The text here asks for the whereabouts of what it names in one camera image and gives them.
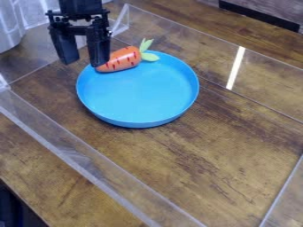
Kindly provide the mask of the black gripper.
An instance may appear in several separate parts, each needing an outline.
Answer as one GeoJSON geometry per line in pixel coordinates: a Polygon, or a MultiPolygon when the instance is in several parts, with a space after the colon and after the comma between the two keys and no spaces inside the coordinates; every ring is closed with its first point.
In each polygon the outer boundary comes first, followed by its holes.
{"type": "Polygon", "coordinates": [[[48,31],[60,61],[79,60],[75,35],[87,35],[90,64],[99,67],[110,61],[110,11],[102,0],[58,0],[59,10],[48,10],[48,31]]]}

